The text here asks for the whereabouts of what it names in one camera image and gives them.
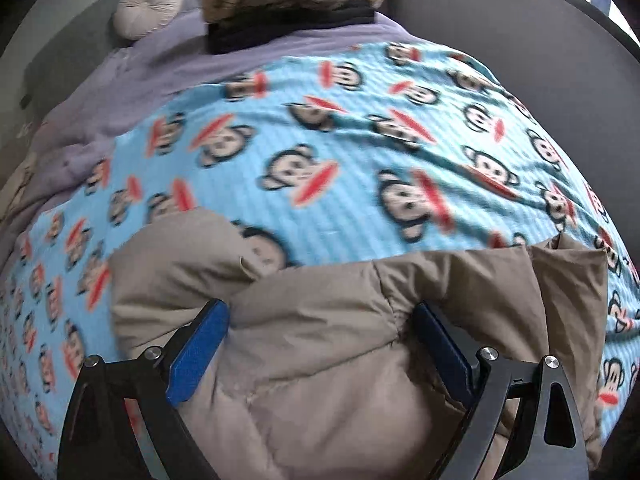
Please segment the beige puffer jacket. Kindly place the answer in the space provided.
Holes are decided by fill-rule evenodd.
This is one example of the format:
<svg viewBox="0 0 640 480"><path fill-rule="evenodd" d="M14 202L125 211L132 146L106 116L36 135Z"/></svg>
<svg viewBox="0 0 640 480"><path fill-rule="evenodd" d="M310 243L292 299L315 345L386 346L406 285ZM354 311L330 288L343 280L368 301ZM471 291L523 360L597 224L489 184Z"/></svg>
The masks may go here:
<svg viewBox="0 0 640 480"><path fill-rule="evenodd" d="M208 300L228 304L228 334L179 408L221 478L426 477L463 410L410 334L424 301L507 358L556 356L587 465L599 463L608 269L604 252L568 235L273 271L231 222L194 209L145 226L108 268L114 332L132 358Z"/></svg>

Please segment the purple duvet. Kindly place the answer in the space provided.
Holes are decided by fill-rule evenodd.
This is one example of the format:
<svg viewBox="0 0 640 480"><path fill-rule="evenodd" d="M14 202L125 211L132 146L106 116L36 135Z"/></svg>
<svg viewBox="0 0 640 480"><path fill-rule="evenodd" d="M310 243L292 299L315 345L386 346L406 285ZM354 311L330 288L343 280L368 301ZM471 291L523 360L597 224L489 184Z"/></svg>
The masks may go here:
<svg viewBox="0 0 640 480"><path fill-rule="evenodd" d="M176 18L132 47L111 54L44 118L29 147L36 156L34 173L21 200L1 221L1 258L10 258L17 237L38 214L65 202L98 161L111 154L115 136L130 131L180 91L257 70L282 56L414 40L399 24L378 15L372 24L299 30L251 49L211 55L200 14Z"/></svg>

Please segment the blue monkey print blanket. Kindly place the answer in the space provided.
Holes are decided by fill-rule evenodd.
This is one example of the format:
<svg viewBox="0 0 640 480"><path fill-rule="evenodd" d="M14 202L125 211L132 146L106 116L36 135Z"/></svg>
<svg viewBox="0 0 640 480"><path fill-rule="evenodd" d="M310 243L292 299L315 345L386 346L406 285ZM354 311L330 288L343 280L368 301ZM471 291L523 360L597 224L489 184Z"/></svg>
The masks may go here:
<svg viewBox="0 0 640 480"><path fill-rule="evenodd" d="M564 233L608 255L597 404L608 437L639 366L639 277L611 216L550 133L480 62L430 42L286 56L144 107L140 80L90 131L118 136L72 195L1 239L1 417L51 479L64 408L89 351L116 356L106 259L164 214L232 221L270 266Z"/></svg>

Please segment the grey padded headboard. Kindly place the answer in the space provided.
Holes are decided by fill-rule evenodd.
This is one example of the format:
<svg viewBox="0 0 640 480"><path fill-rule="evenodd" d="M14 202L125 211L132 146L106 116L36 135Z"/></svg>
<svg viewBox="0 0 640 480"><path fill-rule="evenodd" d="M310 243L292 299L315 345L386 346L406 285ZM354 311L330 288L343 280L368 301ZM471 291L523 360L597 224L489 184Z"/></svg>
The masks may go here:
<svg viewBox="0 0 640 480"><path fill-rule="evenodd" d="M37 0L1 58L1 174L27 155L39 125L111 54L130 48L117 36L119 0ZM198 12L183 0L178 18Z"/></svg>

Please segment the black folded garment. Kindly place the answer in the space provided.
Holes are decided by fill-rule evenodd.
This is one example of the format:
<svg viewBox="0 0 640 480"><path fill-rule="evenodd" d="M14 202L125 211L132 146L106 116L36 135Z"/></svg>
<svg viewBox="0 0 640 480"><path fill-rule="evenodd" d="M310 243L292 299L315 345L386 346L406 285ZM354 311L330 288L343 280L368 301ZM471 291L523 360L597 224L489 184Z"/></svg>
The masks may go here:
<svg viewBox="0 0 640 480"><path fill-rule="evenodd" d="M375 22L375 10L364 0L348 0L334 10L291 8L260 10L247 16L207 25L209 54L227 54L268 44L299 30L331 29Z"/></svg>

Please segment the round white cushion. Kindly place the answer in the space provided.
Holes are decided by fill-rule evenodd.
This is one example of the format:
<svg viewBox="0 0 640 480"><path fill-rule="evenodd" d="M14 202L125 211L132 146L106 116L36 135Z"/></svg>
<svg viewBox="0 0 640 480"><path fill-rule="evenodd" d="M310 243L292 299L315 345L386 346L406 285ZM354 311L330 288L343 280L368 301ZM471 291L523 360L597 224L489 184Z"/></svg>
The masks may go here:
<svg viewBox="0 0 640 480"><path fill-rule="evenodd" d="M119 0L113 15L117 36L137 41L165 27L180 12L183 0Z"/></svg>

